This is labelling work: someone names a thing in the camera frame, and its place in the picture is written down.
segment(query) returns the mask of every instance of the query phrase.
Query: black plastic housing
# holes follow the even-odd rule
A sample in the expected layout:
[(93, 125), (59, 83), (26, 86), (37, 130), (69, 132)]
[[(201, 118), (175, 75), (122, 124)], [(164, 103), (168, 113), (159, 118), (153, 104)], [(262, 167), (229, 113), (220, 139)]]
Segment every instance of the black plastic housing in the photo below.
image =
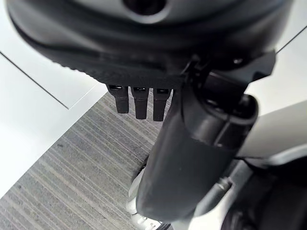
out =
[(196, 207), (257, 119), (257, 102), (248, 97), (249, 116), (239, 117), (200, 101), (188, 84), (175, 93), (140, 183), (141, 215), (173, 222)]

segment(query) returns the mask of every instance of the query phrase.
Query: floor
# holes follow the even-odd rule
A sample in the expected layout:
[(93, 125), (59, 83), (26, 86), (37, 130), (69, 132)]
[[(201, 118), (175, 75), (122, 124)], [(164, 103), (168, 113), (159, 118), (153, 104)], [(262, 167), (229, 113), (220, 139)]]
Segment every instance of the floor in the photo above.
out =
[(129, 185), (162, 123), (116, 113), (110, 94), (75, 123), (0, 200), (0, 230), (132, 230)]

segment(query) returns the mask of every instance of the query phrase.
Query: screw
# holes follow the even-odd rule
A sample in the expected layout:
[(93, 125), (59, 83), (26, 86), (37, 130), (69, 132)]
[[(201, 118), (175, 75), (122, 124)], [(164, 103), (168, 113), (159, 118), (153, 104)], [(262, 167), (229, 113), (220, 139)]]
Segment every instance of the screw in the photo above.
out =
[(242, 61), (243, 61), (243, 59), (241, 59), (241, 58), (236, 58), (236, 59), (234, 59), (234, 63), (235, 63), (236, 65), (241, 64)]

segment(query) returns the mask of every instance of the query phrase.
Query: striped carpet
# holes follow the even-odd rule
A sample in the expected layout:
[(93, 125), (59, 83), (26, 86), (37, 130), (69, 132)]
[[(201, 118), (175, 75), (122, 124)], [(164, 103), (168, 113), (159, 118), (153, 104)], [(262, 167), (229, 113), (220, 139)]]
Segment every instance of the striped carpet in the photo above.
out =
[(0, 230), (132, 230), (129, 185), (162, 123), (116, 113), (110, 94), (76, 122), (0, 200)]

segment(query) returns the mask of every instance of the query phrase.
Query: circular hole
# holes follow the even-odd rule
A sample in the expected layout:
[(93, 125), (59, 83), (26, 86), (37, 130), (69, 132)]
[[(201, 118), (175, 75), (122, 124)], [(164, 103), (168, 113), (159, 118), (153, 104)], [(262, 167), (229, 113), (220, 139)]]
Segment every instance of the circular hole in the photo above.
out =
[(139, 15), (154, 15), (166, 5), (166, 0), (123, 0), (128, 9)]

